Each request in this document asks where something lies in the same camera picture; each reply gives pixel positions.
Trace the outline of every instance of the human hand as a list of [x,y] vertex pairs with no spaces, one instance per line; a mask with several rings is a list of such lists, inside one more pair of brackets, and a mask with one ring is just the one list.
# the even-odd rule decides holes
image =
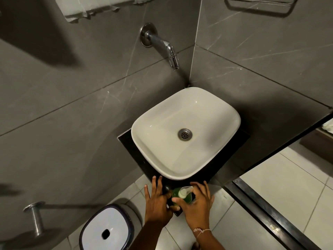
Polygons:
[[187,204],[184,199],[173,197],[172,201],[177,203],[184,211],[186,222],[193,231],[195,228],[202,230],[209,229],[209,212],[214,202],[214,195],[210,196],[208,184],[204,185],[198,182],[191,182],[191,190],[195,194],[195,201]]
[[162,195],[162,176],[159,177],[156,186],[156,176],[152,178],[152,195],[149,196],[148,186],[144,186],[144,196],[146,198],[146,214],[144,216],[144,222],[158,222],[162,227],[169,223],[173,216],[173,213],[180,210],[180,207],[170,206],[167,208],[167,200],[171,197],[171,193],[168,192]]

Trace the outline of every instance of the tiled floor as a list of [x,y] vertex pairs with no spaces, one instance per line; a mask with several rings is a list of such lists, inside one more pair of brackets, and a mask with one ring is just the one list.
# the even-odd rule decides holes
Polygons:
[[[322,250],[333,249],[333,165],[298,143],[274,155],[241,178],[303,231]],[[143,175],[111,202],[126,203],[144,221]],[[227,250],[283,250],[257,221],[220,186],[210,185],[215,202],[210,227]],[[79,250],[78,228],[54,250]],[[163,229],[156,250],[189,250],[195,238],[185,216],[174,216]]]
[[331,250],[332,173],[332,164],[295,142],[241,178],[322,250]]

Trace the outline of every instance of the sink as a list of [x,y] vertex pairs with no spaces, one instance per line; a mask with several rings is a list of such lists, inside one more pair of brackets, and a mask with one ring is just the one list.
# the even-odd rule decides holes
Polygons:
[[131,135],[161,175],[183,180],[214,158],[239,125],[233,107],[204,89],[191,87],[142,114],[133,123]]

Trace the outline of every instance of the faucet spout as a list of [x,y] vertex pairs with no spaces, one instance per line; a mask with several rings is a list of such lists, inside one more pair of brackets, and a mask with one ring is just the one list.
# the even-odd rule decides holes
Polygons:
[[170,42],[157,35],[157,30],[152,23],[148,23],[141,28],[140,40],[145,47],[154,46],[163,55],[167,54],[172,69],[179,69],[179,60],[173,46]]

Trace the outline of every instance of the black vanity top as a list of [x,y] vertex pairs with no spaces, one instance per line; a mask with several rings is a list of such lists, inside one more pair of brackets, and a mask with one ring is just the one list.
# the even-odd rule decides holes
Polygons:
[[[230,139],[230,141],[226,144],[225,147],[206,165],[204,166],[199,172],[194,174],[193,176],[181,180],[171,180],[166,177],[163,177],[162,184],[163,184],[163,193],[167,193],[169,190],[189,186],[190,182],[200,182],[203,181],[209,182],[212,177],[221,169],[221,167],[230,159],[230,157],[241,147],[245,141],[249,138],[249,135],[238,129],[235,135]],[[142,169],[144,174],[148,177],[149,180],[152,180],[153,176],[158,177],[160,173],[153,168],[148,161],[144,158],[141,154],[135,143],[133,142],[131,136],[131,130],[128,130],[124,134],[118,137],[120,142],[124,145],[139,167]],[[172,205],[171,199],[168,200],[168,205]],[[175,213],[177,216],[181,214],[181,210]]]

